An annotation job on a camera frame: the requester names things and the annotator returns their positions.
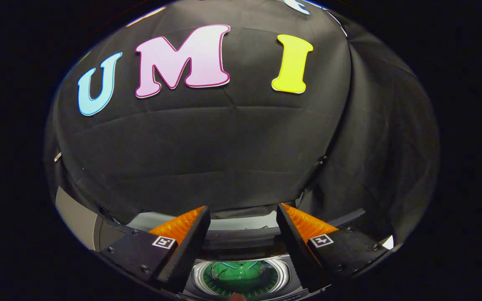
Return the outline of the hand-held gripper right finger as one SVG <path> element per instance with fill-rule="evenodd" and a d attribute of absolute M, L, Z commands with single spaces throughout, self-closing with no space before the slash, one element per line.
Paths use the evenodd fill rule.
<path fill-rule="evenodd" d="M 335 227 L 285 203 L 277 206 L 276 221 L 297 276 L 310 292 L 356 278 L 390 251 L 357 227 Z"/>

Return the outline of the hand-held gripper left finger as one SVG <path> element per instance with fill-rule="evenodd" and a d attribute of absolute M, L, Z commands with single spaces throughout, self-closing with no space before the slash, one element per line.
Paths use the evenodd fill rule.
<path fill-rule="evenodd" d="M 153 230 L 128 231 L 99 257 L 147 287 L 182 293 L 209 225 L 209 207 L 201 206 Z"/>

